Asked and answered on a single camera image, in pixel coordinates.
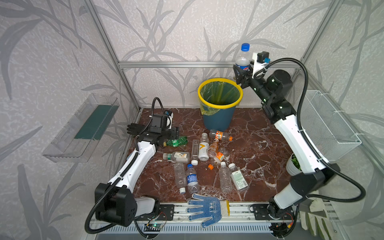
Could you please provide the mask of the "blue label pepsi bottle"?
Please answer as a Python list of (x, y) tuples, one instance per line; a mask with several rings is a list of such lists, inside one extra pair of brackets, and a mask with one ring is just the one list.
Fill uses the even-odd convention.
[(239, 55), (236, 57), (236, 66), (241, 68), (244, 71), (250, 70), (250, 44), (243, 43)]

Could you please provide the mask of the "green plastic bottle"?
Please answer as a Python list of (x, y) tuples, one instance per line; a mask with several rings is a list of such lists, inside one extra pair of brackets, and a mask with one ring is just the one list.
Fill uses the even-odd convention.
[(180, 147), (185, 146), (188, 144), (188, 138), (187, 136), (181, 136), (177, 140), (168, 140), (167, 142), (164, 142), (164, 147)]

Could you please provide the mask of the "clear bottle blue label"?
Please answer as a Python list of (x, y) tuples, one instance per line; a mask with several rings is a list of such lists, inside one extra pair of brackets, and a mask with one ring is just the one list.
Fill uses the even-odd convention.
[(187, 165), (187, 186), (190, 194), (195, 194), (200, 191), (200, 185), (197, 178), (197, 172), (192, 164)]

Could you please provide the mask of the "orange label bottle top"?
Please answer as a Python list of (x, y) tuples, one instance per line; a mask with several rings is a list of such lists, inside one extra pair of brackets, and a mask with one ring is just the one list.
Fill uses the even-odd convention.
[(229, 133), (222, 132), (215, 129), (210, 130), (209, 137), (212, 139), (218, 139), (220, 141), (227, 141), (227, 142), (231, 142), (233, 140), (233, 137)]

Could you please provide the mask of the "orange liquid bottle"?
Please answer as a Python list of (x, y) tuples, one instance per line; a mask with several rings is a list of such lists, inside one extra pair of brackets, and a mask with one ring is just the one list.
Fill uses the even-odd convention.
[(219, 139), (215, 138), (213, 143), (210, 145), (208, 149), (208, 156), (210, 158), (214, 158), (217, 155), (218, 145), (219, 145)]

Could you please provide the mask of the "orange cap label bottle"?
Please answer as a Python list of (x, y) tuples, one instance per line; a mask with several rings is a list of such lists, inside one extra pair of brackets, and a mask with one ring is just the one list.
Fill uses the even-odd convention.
[(221, 162), (227, 162), (229, 160), (229, 151), (226, 148), (219, 148), (216, 155), (211, 158), (208, 168), (213, 170), (221, 165)]

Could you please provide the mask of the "green white label bottle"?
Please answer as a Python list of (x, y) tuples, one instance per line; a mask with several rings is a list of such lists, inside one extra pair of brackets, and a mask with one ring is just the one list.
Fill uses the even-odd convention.
[(229, 170), (231, 172), (231, 179), (238, 191), (246, 190), (249, 185), (243, 176), (243, 173), (239, 167), (237, 167), (234, 163), (229, 164)]

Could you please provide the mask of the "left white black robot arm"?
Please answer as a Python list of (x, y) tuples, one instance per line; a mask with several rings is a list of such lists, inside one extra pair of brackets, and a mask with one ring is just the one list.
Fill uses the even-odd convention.
[(159, 212), (154, 198), (135, 198), (136, 182), (149, 160), (166, 140), (179, 138), (179, 127), (154, 131), (144, 125), (130, 124), (127, 133), (134, 136), (134, 151), (118, 173), (95, 190), (95, 205), (85, 221), (88, 234), (98, 234), (116, 225), (128, 227), (137, 217)]

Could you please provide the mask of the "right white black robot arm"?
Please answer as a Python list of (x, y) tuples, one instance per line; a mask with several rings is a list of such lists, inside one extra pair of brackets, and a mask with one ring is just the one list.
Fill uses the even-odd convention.
[[(285, 99), (285, 93), (293, 86), (290, 74), (276, 70), (268, 79), (264, 79), (268, 69), (281, 62), (297, 64), (304, 73), (305, 83), (299, 100), (298, 108)], [(262, 101), (262, 108), (270, 122), (283, 135), (293, 153), (298, 158), (302, 172), (291, 178), (290, 183), (269, 200), (267, 208), (272, 219), (280, 219), (293, 205), (298, 206), (308, 198), (318, 198), (340, 203), (354, 203), (365, 198), (367, 192), (357, 181), (341, 173), (337, 164), (331, 164), (317, 149), (302, 126), (301, 116), (309, 75), (305, 65), (294, 58), (282, 58), (275, 61), (254, 61), (249, 71), (233, 65), (235, 80), (241, 88), (250, 87)], [(314, 194), (315, 190), (325, 186), (335, 176), (339, 176), (360, 190), (357, 197), (338, 199)]]

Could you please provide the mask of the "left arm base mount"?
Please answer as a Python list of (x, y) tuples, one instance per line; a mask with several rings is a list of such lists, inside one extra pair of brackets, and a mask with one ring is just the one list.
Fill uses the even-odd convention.
[(144, 214), (136, 218), (137, 221), (149, 221), (149, 220), (160, 220), (160, 221), (172, 221), (175, 213), (174, 204), (159, 204), (155, 207), (155, 210), (150, 214)]

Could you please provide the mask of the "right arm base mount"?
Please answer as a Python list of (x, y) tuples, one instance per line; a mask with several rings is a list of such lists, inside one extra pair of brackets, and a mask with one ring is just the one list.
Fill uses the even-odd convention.
[(294, 218), (294, 211), (292, 207), (281, 210), (267, 203), (250, 205), (249, 211), (254, 215), (255, 220), (285, 221), (292, 220)]

